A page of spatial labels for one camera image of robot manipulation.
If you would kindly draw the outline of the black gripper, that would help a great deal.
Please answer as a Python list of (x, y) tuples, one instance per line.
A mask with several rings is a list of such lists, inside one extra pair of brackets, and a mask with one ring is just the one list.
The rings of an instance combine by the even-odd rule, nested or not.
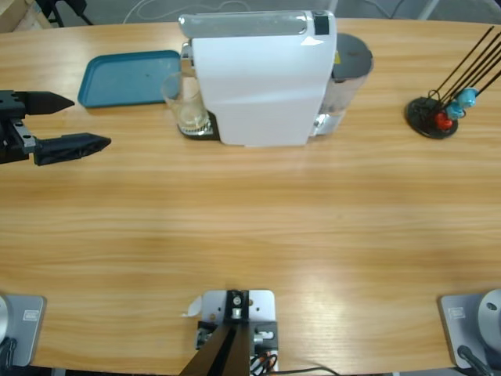
[(111, 138), (78, 133), (36, 139), (23, 123), (26, 115), (54, 114), (74, 101), (53, 92), (1, 91), (1, 164), (24, 161), (34, 152), (37, 166), (73, 161), (104, 150)]

